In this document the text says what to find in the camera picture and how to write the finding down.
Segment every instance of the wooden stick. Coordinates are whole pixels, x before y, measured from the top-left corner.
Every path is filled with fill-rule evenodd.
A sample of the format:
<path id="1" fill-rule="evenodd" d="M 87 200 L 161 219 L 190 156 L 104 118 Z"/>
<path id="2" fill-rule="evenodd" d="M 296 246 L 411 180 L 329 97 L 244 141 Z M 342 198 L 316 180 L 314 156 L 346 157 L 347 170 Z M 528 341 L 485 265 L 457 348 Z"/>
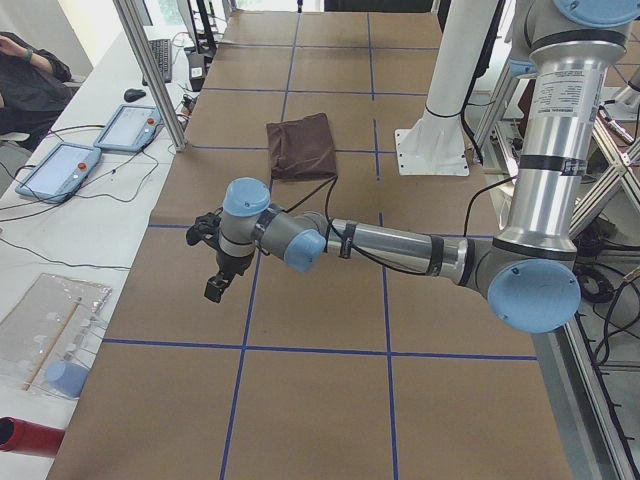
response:
<path id="1" fill-rule="evenodd" d="M 64 332 L 64 329 L 67 328 L 67 325 L 71 321 L 71 318 L 75 315 L 76 310 L 78 310 L 78 306 L 80 306 L 81 302 L 82 302 L 82 297 L 78 297 L 76 299 L 76 302 L 73 304 L 73 307 L 71 307 L 71 311 L 69 312 L 67 317 L 64 319 L 64 322 L 62 322 L 62 325 L 60 325 L 60 328 L 58 329 L 58 332 L 56 333 L 56 336 L 49 343 L 49 346 L 47 347 L 47 349 L 45 350 L 44 354 L 42 355 L 42 358 L 38 362 L 38 365 L 36 365 L 36 368 L 34 369 L 33 373 L 31 374 L 31 376 L 27 379 L 27 381 L 22 386 L 23 390 L 25 390 L 25 391 L 29 390 L 29 387 L 31 387 L 31 384 L 33 383 L 33 381 L 38 376 L 38 373 L 40 373 L 40 370 L 42 370 L 42 366 L 44 365 L 44 362 L 46 362 L 47 358 L 49 358 L 49 355 L 51 354 L 51 351 L 53 350 L 53 347 L 55 347 L 56 343 L 58 343 L 58 340 L 60 340 L 60 337 L 62 336 L 62 332 Z"/>

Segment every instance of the black shirt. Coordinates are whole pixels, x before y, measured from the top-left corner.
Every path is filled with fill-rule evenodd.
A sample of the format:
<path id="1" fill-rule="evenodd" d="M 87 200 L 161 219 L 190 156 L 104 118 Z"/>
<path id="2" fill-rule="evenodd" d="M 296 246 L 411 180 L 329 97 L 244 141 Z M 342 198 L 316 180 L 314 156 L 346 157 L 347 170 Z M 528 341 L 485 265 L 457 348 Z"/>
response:
<path id="1" fill-rule="evenodd" d="M 18 45 L 33 48 L 17 35 L 0 32 Z M 39 137 L 56 121 L 73 97 L 73 89 L 63 82 L 71 79 L 69 67 L 46 50 L 33 49 L 53 67 L 53 75 L 18 57 L 0 53 L 0 94 L 5 108 L 0 108 L 0 134 L 12 131 Z M 30 138 L 35 145 L 40 138 Z"/>

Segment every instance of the person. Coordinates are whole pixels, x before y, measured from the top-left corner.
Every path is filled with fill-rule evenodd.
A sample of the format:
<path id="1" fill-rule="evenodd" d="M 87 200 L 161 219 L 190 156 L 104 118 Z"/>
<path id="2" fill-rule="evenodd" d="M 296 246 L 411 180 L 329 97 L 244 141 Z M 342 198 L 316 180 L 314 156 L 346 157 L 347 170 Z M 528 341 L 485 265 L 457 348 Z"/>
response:
<path id="1" fill-rule="evenodd" d="M 73 97 L 70 79 L 54 54 L 0 32 L 0 134 L 28 133 L 21 145 L 34 150 Z"/>

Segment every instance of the dark red cylinder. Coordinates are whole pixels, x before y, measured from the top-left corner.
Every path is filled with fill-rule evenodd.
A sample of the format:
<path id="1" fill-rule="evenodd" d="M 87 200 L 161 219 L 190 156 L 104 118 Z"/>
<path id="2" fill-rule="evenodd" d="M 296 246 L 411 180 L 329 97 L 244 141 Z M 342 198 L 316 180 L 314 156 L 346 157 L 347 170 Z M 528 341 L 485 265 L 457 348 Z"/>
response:
<path id="1" fill-rule="evenodd" d="M 63 437 L 64 430 L 18 418 L 0 418 L 1 451 L 55 457 Z"/>

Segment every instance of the folded cloth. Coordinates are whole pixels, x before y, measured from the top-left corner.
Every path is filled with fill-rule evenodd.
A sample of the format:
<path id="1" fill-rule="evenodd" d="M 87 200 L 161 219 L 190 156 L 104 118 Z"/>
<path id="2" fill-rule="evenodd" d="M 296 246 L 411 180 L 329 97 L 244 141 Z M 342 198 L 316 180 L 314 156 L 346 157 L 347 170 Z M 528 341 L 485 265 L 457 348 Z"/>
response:
<path id="1" fill-rule="evenodd" d="M 313 180 L 338 174 L 336 149 L 326 114 L 268 123 L 267 136 L 272 178 Z"/>

